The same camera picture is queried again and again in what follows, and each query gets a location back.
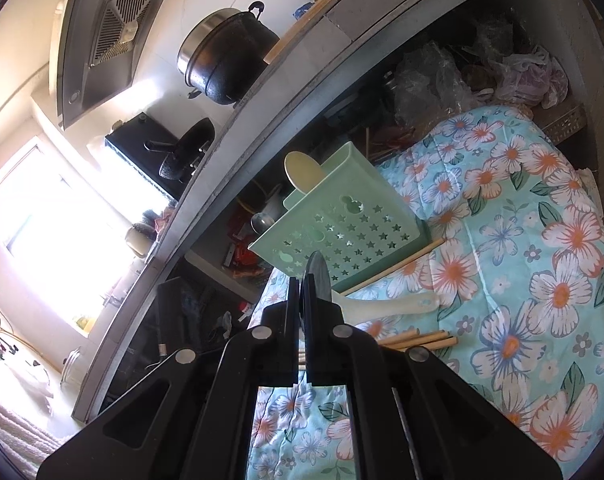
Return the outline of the large steel spoon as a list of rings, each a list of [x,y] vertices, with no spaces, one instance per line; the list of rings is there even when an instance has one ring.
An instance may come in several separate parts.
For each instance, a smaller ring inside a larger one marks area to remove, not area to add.
[[[311,286],[311,289],[315,292],[315,296],[320,300],[330,302],[332,300],[331,277],[325,257],[318,250],[313,252],[307,260],[305,274],[313,278],[314,285]]]

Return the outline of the beige plastic ladle spoon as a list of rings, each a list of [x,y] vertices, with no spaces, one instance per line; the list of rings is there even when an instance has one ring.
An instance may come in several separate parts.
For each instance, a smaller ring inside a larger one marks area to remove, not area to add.
[[[304,194],[311,192],[326,177],[319,163],[300,151],[286,154],[283,166],[291,184]]]

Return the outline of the wooden chopstick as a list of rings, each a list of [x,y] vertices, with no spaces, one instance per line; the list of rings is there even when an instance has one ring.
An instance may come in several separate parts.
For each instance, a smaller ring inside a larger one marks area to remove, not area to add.
[[[436,350],[454,347],[456,344],[458,344],[458,338],[456,336],[449,336],[446,338],[430,340],[430,341],[418,340],[418,339],[408,340],[408,341],[404,342],[403,344],[398,344],[397,346],[393,346],[393,349],[398,350],[398,351],[405,351],[405,350],[408,350],[411,348],[424,347],[425,349],[428,349],[430,351],[436,351]]]
[[[407,330],[407,332],[396,336],[379,339],[378,344],[384,347],[405,346],[405,344],[413,341],[420,344],[420,342],[438,341],[449,336],[451,334],[447,330],[436,330],[435,332],[425,334],[419,334],[417,330]]]
[[[379,280],[381,280],[381,278],[385,278],[387,275],[390,275],[390,274],[396,272],[397,270],[402,269],[404,266],[407,266],[407,264],[412,263],[413,261],[416,261],[425,255],[428,255],[430,252],[433,252],[433,250],[435,248],[442,246],[445,242],[446,242],[446,238],[443,238],[443,237],[439,238],[438,240],[434,240],[434,242],[432,242],[432,243],[428,244],[427,246],[423,247],[422,249],[418,250],[413,255],[405,258],[402,261],[399,261],[398,263],[393,264],[393,266],[390,266],[389,268],[385,269],[384,271],[381,271],[381,272],[373,275],[371,278],[367,278],[367,280],[364,280],[361,283],[354,285],[349,289],[346,289],[343,292],[343,295],[349,295],[352,292],[357,292],[357,290],[362,289],[362,288],[370,285],[371,283],[379,281]]]

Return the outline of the floral turquoise tablecloth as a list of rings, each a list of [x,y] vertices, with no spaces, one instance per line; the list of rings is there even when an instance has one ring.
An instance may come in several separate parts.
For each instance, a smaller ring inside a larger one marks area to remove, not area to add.
[[[519,110],[440,122],[379,173],[446,242],[352,292],[434,292],[439,308],[360,324],[375,339],[447,330],[439,359],[559,465],[582,474],[604,439],[604,222],[582,179]],[[273,267],[262,306],[285,299]]]

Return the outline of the green perforated utensil holder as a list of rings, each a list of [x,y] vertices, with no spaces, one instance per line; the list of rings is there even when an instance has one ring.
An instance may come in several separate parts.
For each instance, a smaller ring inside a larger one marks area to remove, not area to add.
[[[318,250],[332,288],[346,292],[431,243],[430,230],[351,142],[323,164],[326,177],[250,246],[274,268],[300,278]]]

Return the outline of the black frying pan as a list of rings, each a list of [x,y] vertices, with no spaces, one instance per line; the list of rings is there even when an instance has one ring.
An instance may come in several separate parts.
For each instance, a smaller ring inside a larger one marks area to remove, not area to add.
[[[187,183],[214,139],[213,122],[209,118],[202,118],[177,142],[148,140],[145,142],[145,149],[151,153],[164,155],[159,168],[160,177]]]

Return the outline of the black cooking pot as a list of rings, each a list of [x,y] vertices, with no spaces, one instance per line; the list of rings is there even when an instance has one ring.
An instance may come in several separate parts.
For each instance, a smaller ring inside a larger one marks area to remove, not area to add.
[[[267,67],[265,56],[279,37],[259,18],[254,1],[247,10],[217,10],[201,20],[181,44],[177,70],[190,88],[190,99],[206,96],[219,105],[239,102]]]

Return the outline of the range hood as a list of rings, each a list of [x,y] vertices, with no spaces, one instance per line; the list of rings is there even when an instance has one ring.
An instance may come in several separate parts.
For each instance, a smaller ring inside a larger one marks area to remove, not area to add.
[[[57,61],[59,126],[127,89],[163,0],[68,0]]]

